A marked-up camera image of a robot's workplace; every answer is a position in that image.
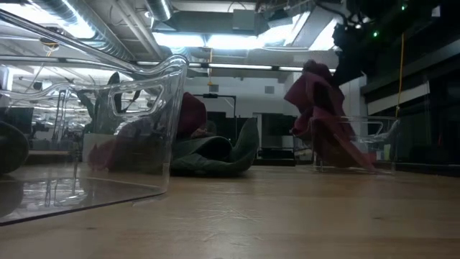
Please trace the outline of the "silver ventilation duct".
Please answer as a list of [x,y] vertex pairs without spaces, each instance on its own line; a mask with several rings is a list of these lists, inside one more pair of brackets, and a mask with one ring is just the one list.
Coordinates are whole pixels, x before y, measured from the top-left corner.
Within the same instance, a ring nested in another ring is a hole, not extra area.
[[147,9],[157,21],[167,21],[173,15],[173,6],[170,0],[145,0]]
[[134,54],[85,0],[27,0],[33,7],[56,19],[72,37],[122,60]]

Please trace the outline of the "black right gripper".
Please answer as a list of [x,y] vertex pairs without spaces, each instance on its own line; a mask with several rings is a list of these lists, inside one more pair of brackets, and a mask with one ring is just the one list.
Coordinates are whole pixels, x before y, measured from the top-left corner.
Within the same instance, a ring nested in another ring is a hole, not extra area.
[[339,64],[333,74],[333,82],[340,86],[364,75],[362,71],[362,45],[350,44],[340,46],[337,52]]

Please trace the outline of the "long ceiling light strip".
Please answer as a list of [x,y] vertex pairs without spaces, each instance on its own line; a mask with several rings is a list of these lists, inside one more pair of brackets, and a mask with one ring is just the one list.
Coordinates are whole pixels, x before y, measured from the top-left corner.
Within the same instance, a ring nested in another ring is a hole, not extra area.
[[246,65],[230,63],[189,63],[191,68],[217,68],[217,69],[239,69],[251,71],[282,71],[282,72],[301,72],[302,67],[293,66],[273,66],[273,65]]

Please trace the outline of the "black monitor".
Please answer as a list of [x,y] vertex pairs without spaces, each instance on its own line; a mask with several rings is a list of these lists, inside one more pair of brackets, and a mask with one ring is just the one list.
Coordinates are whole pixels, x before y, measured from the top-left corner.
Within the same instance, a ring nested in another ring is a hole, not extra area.
[[32,107],[0,107],[0,121],[16,127],[24,134],[30,134],[33,111]]

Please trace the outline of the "dark green baseball cap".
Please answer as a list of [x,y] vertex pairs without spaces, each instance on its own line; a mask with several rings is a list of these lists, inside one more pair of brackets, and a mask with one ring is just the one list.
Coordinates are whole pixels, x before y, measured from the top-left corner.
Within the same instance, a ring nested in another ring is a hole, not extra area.
[[174,173],[238,176],[253,164],[259,149],[257,120],[248,118],[233,145],[222,136],[177,141],[170,169]]
[[16,127],[0,122],[0,175],[21,167],[29,154],[27,138]]

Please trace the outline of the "green leafy plant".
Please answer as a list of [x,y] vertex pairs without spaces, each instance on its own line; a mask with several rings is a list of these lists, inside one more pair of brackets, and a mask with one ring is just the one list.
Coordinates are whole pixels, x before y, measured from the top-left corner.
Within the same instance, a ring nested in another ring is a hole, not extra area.
[[93,88],[84,87],[76,91],[78,100],[87,109],[91,121],[83,128],[83,134],[120,135],[122,137],[138,137],[142,127],[138,122],[128,122],[120,114],[126,114],[127,109],[136,101],[140,91],[135,91],[134,96],[124,108],[122,95],[132,90],[123,89],[120,75],[115,72],[109,78],[108,84]]

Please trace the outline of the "clear plastic bin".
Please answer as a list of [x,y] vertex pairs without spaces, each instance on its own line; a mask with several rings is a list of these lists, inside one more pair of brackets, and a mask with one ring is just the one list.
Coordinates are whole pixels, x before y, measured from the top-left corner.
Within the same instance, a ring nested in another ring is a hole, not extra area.
[[[47,52],[39,39],[59,43]],[[137,65],[108,55],[57,29],[0,9],[0,107],[32,107],[32,131],[24,134],[24,164],[0,175],[0,226],[161,195],[170,180],[188,61],[172,55]],[[140,137],[158,137],[156,151],[116,170],[90,167],[95,145],[117,135],[83,134],[91,119],[76,91],[108,84],[120,75],[125,108],[121,118],[140,121]]]
[[309,121],[313,167],[321,173],[395,172],[400,121],[394,117],[316,117]]

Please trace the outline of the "grey ceiling box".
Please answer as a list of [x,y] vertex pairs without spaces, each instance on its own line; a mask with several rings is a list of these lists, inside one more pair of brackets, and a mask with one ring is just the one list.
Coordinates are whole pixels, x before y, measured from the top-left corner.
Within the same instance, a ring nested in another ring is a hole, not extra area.
[[234,9],[232,29],[241,31],[253,31],[255,28],[255,13],[253,10]]

